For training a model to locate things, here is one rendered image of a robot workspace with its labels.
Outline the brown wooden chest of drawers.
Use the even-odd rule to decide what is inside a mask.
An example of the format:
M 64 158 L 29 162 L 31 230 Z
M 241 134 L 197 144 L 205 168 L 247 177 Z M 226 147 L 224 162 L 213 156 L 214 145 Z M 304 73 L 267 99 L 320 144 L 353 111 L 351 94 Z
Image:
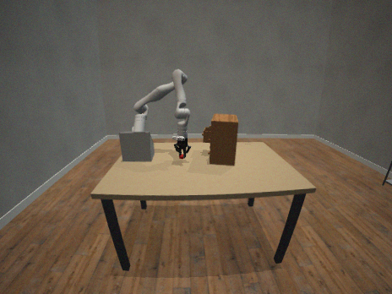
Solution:
M 221 114 L 235 122 L 219 118 L 211 120 L 210 164 L 235 166 L 237 149 L 237 115 Z

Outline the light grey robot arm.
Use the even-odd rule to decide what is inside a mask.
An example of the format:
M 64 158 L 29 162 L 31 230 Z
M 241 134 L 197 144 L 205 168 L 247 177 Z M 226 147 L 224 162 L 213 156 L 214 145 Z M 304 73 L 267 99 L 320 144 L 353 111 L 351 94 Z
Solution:
M 134 118 L 134 125 L 132 132 L 144 131 L 145 120 L 148 114 L 148 107 L 145 105 L 152 101 L 158 101 L 162 99 L 165 95 L 169 94 L 171 91 L 176 91 L 177 98 L 177 108 L 175 111 L 175 117 L 177 119 L 184 119 L 182 122 L 177 124 L 177 136 L 173 136 L 174 140 L 184 141 L 188 137 L 188 119 L 190 117 L 189 109 L 180 109 L 187 105 L 185 92 L 183 90 L 182 84 L 186 83 L 188 77 L 184 72 L 177 69 L 172 73 L 172 80 L 170 84 L 164 84 L 157 87 L 151 93 L 149 93 L 145 98 L 138 101 L 133 109 L 139 114 Z M 144 115 L 140 115 L 144 114 Z

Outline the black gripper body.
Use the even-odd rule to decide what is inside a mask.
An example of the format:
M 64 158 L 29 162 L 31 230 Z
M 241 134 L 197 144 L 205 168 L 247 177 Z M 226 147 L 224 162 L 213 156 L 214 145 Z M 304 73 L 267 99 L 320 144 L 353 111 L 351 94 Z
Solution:
M 181 145 L 181 149 L 182 149 L 183 145 L 184 145 L 184 149 L 186 149 L 186 147 L 188 146 L 188 138 L 186 138 L 184 141 L 178 140 L 178 142 L 177 142 L 177 145 L 178 145 L 178 147 L 179 147 L 179 145 Z

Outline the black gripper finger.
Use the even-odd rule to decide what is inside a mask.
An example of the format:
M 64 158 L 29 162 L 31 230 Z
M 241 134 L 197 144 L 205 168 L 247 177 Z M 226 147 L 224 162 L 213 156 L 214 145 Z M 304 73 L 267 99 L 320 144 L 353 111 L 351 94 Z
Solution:
M 179 145 L 179 148 L 177 147 L 177 144 L 174 144 L 174 147 L 176 149 L 177 152 L 179 152 L 179 156 L 182 154 L 182 149 L 181 149 L 181 145 Z
M 184 145 L 182 146 L 182 150 L 183 150 L 183 158 L 186 157 L 186 154 L 189 152 L 191 146 L 188 145 L 188 149 L 184 149 Z M 186 151 L 187 150 L 187 151 Z

